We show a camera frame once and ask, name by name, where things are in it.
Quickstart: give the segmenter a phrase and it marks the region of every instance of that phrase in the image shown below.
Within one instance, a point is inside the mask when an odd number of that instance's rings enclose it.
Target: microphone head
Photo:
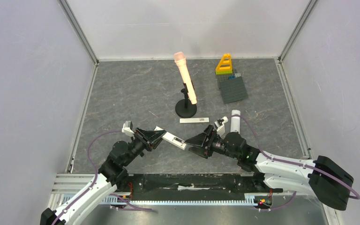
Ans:
[[[184,56],[183,52],[178,52],[174,55],[174,62],[178,62],[178,61],[185,60],[185,59],[186,59],[186,57]]]

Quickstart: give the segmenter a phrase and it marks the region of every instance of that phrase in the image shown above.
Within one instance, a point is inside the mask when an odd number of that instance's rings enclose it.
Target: yellow object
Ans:
[[[216,67],[216,74],[232,74],[233,73],[233,63],[231,62],[231,54],[224,54],[220,62]]]

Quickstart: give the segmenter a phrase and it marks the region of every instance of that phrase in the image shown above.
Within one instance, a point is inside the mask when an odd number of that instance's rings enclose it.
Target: white wall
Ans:
[[[39,224],[92,72],[57,1],[0,1],[0,224]]]
[[[346,169],[360,193],[360,1],[319,1],[285,70],[314,154]],[[360,200],[341,216],[360,224]]]
[[[68,1],[97,57],[278,56],[308,0]]]

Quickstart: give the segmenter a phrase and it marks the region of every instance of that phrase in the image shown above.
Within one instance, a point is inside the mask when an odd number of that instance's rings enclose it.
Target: microphone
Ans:
[[[194,87],[191,82],[190,73],[188,73],[186,57],[183,52],[178,52],[174,55],[174,62],[180,70],[181,78],[183,78],[183,83],[187,87],[188,98],[191,104],[196,104],[196,95],[194,91]]]

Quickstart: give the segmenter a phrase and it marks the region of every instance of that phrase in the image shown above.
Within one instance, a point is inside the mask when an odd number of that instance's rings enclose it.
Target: robotic arm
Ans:
[[[155,149],[166,133],[164,130],[145,131],[140,128],[133,132],[132,126],[127,121],[122,129],[123,133],[131,136],[132,142],[116,142],[90,184],[56,210],[46,209],[41,215],[41,225],[79,225],[106,196],[126,186],[123,182],[128,176],[125,166],[138,155],[144,156],[143,150]]]
[[[237,165],[247,172],[255,172],[255,185],[261,190],[281,188],[316,196],[323,204],[345,210],[350,191],[316,169],[323,170],[351,186],[353,177],[327,157],[300,160],[260,151],[250,145],[238,132],[228,133],[224,139],[209,125],[202,133],[185,141],[189,151],[203,157],[213,152],[238,160]]]

